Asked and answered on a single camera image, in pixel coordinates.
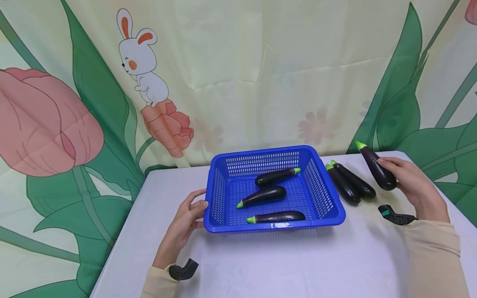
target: pink flower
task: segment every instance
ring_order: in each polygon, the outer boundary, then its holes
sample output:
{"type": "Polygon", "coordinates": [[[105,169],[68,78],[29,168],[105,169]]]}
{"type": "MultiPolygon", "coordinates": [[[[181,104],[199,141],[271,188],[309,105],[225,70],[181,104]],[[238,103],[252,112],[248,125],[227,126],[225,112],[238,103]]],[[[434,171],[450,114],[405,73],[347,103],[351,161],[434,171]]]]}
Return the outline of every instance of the pink flower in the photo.
{"type": "Polygon", "coordinates": [[[217,147],[224,142],[221,137],[222,129],[220,127],[217,126],[209,132],[207,124],[199,119],[194,119],[194,127],[196,130],[195,151],[200,151],[204,147],[207,152],[216,152],[217,147]]]}
{"type": "Polygon", "coordinates": [[[171,154],[172,157],[184,156],[182,150],[189,147],[194,137],[189,116],[177,112],[176,105],[166,99],[154,108],[150,105],[141,111],[147,131],[158,140],[171,154]]]}
{"type": "Polygon", "coordinates": [[[61,80],[35,69],[0,70],[0,155],[12,168],[53,176],[93,160],[103,131],[61,80]]]}
{"type": "Polygon", "coordinates": [[[298,138],[304,139],[306,144],[319,145],[323,138],[334,137],[332,129],[338,128],[340,124],[333,119],[326,119],[326,107],[321,107],[316,113],[305,114],[306,120],[298,122],[298,138]]]}
{"type": "Polygon", "coordinates": [[[472,25],[477,25],[477,0],[470,0],[466,11],[466,20],[472,25]]]}

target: fabric backdrop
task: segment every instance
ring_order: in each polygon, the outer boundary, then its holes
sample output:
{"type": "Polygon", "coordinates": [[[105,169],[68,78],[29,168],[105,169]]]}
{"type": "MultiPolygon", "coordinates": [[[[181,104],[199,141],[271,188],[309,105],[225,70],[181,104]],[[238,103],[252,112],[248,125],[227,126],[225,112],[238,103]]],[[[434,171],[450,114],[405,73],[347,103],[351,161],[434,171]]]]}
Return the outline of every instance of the fabric backdrop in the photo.
{"type": "Polygon", "coordinates": [[[223,152],[401,150],[477,225],[477,0],[0,11],[0,297],[87,297],[149,171],[223,152]]]}

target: tabletop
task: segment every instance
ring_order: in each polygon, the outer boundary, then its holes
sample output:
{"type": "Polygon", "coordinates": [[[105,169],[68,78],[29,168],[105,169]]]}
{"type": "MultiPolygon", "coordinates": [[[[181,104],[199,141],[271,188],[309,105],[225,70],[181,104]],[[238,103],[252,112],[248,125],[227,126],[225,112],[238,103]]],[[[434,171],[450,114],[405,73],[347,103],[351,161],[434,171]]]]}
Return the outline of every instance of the tabletop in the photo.
{"type": "MultiPolygon", "coordinates": [[[[409,160],[402,152],[381,152],[409,160]]],[[[195,275],[181,281],[181,298],[379,297],[404,298],[408,259],[403,228],[381,217],[378,206],[415,214],[400,190],[384,191],[360,154],[335,159],[377,192],[374,202],[343,203],[339,226],[256,233],[211,234],[196,230],[178,264],[190,257],[195,275]]],[[[149,173],[93,289],[91,298],[139,297],[146,273],[179,204],[207,184],[208,166],[149,173]]],[[[477,297],[477,229],[443,195],[461,237],[461,261],[471,297],[477,297]]]]}

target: black wrist device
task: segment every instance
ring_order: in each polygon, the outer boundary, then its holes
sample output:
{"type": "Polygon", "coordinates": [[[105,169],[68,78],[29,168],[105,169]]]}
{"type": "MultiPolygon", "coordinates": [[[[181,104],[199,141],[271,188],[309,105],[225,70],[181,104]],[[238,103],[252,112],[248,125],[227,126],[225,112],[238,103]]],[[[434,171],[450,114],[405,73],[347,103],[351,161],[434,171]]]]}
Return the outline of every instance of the black wrist device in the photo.
{"type": "Polygon", "coordinates": [[[172,265],[169,267],[169,275],[175,280],[186,280],[191,278],[199,267],[193,259],[189,259],[184,267],[172,265]]]}
{"type": "Polygon", "coordinates": [[[389,205],[381,205],[378,207],[378,210],[385,219],[398,226],[405,226],[417,220],[417,218],[413,215],[399,214],[394,212],[389,205]]]}

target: pink tulip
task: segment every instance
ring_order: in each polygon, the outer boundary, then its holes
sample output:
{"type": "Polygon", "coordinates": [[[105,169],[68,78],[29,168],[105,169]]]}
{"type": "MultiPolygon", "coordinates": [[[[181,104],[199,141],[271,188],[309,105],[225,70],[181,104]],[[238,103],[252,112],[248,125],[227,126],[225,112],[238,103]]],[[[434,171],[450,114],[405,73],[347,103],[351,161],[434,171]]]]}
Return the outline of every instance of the pink tulip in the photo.
{"type": "Polygon", "coordinates": [[[172,157],[184,156],[182,150],[189,147],[194,130],[189,127],[189,116],[176,111],[176,105],[166,99],[154,108],[150,105],[141,111],[147,131],[158,140],[172,157]]]}
{"type": "Polygon", "coordinates": [[[0,70],[0,155],[23,174],[46,177],[93,160],[97,120],[65,83],[38,70],[0,70]]]}
{"type": "Polygon", "coordinates": [[[466,20],[473,25],[477,25],[477,0],[470,0],[466,11],[466,20]]]}

